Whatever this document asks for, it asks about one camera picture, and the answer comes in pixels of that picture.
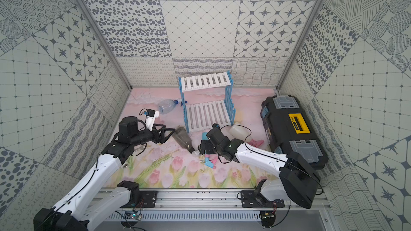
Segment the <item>blue pink watering bottle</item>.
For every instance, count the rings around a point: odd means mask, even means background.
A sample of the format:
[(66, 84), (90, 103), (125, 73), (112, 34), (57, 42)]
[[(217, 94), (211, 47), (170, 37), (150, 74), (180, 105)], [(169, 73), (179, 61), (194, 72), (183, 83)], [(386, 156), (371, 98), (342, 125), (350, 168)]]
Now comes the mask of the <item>blue pink watering bottle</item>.
[(215, 155), (216, 153), (215, 153), (214, 145), (208, 139), (206, 132), (202, 133), (201, 143), (198, 146), (198, 148), (199, 148), (200, 154), (204, 155), (204, 165), (215, 170), (217, 158), (211, 159), (211, 155)]

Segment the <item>white pink watering bottle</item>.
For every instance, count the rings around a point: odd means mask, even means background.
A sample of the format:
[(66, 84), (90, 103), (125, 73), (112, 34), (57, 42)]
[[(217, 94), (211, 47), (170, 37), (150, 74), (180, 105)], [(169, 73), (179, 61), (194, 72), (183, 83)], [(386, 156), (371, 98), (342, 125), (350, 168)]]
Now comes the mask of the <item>white pink watering bottle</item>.
[(234, 125), (231, 126), (229, 133), (234, 138), (243, 140), (253, 147), (259, 148), (264, 144), (263, 140), (253, 139), (251, 136), (251, 130), (239, 123), (234, 123)]

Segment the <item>blue and white slatted shelf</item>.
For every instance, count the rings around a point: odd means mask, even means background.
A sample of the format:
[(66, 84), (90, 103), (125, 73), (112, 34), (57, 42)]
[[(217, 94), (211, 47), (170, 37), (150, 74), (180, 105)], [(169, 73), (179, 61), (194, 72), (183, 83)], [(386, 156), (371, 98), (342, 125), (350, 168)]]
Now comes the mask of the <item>blue and white slatted shelf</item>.
[[(198, 132), (211, 129), (213, 124), (233, 125), (236, 109), (232, 100), (234, 81), (230, 71), (203, 74), (199, 76), (179, 77), (179, 91), (182, 99), (186, 131)], [(197, 90), (224, 88), (224, 99), (210, 102), (187, 104), (184, 94)]]

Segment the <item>clear blue spray bottle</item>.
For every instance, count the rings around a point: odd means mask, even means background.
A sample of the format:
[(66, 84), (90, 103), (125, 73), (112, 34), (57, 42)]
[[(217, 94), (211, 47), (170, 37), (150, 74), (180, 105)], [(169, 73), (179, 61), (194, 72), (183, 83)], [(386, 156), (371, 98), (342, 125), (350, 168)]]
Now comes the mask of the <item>clear blue spray bottle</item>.
[(177, 106), (181, 105), (180, 99), (165, 99), (158, 103), (158, 111), (160, 114), (168, 114), (174, 110)]

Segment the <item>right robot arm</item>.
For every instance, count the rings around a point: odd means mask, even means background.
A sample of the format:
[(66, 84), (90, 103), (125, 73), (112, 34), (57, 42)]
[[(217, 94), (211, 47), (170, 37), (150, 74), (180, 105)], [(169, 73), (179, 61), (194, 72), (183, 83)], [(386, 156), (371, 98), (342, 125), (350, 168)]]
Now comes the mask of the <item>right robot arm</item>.
[(289, 198), (296, 205), (310, 209), (321, 187), (318, 172), (297, 152), (275, 154), (249, 145), (240, 139), (226, 137), (218, 124), (206, 134), (212, 153), (223, 157), (223, 163), (248, 164), (276, 176), (280, 182), (263, 182), (258, 189), (267, 201)]

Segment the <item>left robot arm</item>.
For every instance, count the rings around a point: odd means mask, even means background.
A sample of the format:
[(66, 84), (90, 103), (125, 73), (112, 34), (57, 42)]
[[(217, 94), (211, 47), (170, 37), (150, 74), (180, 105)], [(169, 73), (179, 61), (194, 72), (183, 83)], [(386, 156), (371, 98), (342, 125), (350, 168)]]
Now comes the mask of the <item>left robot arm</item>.
[(175, 133), (174, 128), (149, 122), (143, 124), (134, 116), (123, 118), (118, 133), (102, 150), (96, 162), (79, 183), (53, 207), (42, 208), (34, 217), (36, 231), (93, 231), (112, 213), (124, 205), (137, 204), (139, 184), (122, 181), (109, 196), (90, 205), (106, 181), (134, 155), (135, 147), (148, 142), (165, 143)]

